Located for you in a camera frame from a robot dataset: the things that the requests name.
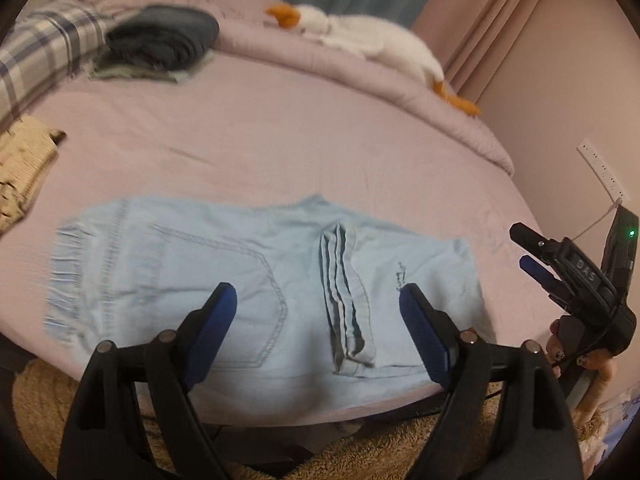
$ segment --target wall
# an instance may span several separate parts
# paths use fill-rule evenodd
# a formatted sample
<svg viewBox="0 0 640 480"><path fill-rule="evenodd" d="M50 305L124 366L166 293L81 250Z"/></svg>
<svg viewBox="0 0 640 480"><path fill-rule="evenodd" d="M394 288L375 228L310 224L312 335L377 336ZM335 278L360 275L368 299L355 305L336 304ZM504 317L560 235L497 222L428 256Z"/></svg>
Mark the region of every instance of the wall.
<svg viewBox="0 0 640 480"><path fill-rule="evenodd" d="M575 147L589 136L640 214L640 39L615 0L540 0L479 100L543 233L573 237L611 200ZM578 240L596 262L613 213ZM640 270L629 305L640 319ZM640 332L608 396L640 381Z"/></svg>

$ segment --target folded dark clothing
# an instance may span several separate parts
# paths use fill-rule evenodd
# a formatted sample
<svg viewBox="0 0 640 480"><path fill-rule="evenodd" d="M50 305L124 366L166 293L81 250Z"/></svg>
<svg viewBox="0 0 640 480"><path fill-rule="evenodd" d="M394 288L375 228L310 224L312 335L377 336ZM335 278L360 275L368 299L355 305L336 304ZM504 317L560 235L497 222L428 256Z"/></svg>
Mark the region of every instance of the folded dark clothing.
<svg viewBox="0 0 640 480"><path fill-rule="evenodd" d="M213 46L216 19L184 6L145 7L107 33L107 46L127 62L152 70L184 70Z"/></svg>

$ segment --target electrical socket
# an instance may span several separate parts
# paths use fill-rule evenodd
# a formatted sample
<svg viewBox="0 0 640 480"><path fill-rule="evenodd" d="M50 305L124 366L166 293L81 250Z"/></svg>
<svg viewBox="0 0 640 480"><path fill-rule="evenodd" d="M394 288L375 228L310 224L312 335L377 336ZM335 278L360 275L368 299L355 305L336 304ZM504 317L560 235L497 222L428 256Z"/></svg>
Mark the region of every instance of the electrical socket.
<svg viewBox="0 0 640 480"><path fill-rule="evenodd" d="M593 144L591 144L587 139L584 139L580 144L578 144L576 150L578 150L584 160L587 161L587 164L591 167L593 173L596 174L598 180L604 186L604 189L607 190L607 193L609 193L613 202L616 200L622 200L623 202L628 200L628 196L622 190L622 186L620 186L616 176L613 174L606 161L597 152Z"/></svg>

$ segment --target cable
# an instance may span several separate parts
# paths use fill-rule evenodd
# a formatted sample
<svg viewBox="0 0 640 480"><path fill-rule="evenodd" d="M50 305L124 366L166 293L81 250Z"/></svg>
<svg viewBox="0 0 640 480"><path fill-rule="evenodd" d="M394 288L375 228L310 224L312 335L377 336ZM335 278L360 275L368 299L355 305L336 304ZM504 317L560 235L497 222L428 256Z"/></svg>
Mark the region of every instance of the cable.
<svg viewBox="0 0 640 480"><path fill-rule="evenodd" d="M596 227L596 225L598 225L600 222L602 222L609 213L611 213L614 209L618 209L618 206L622 205L622 199L619 198L617 199L609 209L607 209L607 212L604 213L604 215L602 215L600 218L598 218L593 224L591 224L589 227L587 227L584 231L581 231L580 234L575 235L573 238L571 238L572 242L575 242L578 238L580 238L583 234L586 234L591 228Z"/></svg>
<svg viewBox="0 0 640 480"><path fill-rule="evenodd" d="M606 333L609 331L611 326L613 325L613 322L615 320L617 311L618 310L616 309L613 312L613 314L611 315L611 318L609 319L609 322L607 323L607 325L600 331L600 333L593 339L593 341L591 341L591 343L589 343L588 345L585 345L583 348L580 348L580 349L576 350L572 354L560 359L559 361L556 361L551 366L552 367L556 367L556 366L565 364L565 363L567 363L569 361L573 361L577 357L580 357L580 356L583 356L583 355L587 355L589 352L591 352L595 348L595 346L601 341L601 339L606 335Z"/></svg>
<svg viewBox="0 0 640 480"><path fill-rule="evenodd" d="M484 400L487 401L489 399L493 399L494 397L500 395L501 393L502 393L502 388L500 388L499 390L495 390L492 394L487 395L484 398ZM414 416L412 418L422 418L424 416L439 415L439 414L442 413L442 410L444 410L444 406L441 406L440 408L437 408L436 410L431 410L430 412L419 413L418 415L416 415L416 416Z"/></svg>
<svg viewBox="0 0 640 480"><path fill-rule="evenodd" d="M213 435L209 435L212 442L215 442L216 439L220 436L220 432L222 431L222 428L224 428L224 426L218 426L216 433L214 433Z"/></svg>

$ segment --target white plush toy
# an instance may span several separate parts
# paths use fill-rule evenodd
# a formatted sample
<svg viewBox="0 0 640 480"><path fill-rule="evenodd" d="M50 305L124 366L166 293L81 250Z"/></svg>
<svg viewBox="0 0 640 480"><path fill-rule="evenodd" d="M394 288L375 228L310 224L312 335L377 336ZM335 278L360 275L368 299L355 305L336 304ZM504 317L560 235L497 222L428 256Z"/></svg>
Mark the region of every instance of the white plush toy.
<svg viewBox="0 0 640 480"><path fill-rule="evenodd" d="M447 91L442 66L429 47L401 25L373 16L332 16L317 7L287 4L270 7L281 28L300 30L310 41L372 59L433 88L445 101L469 115L480 113L472 102Z"/></svg>

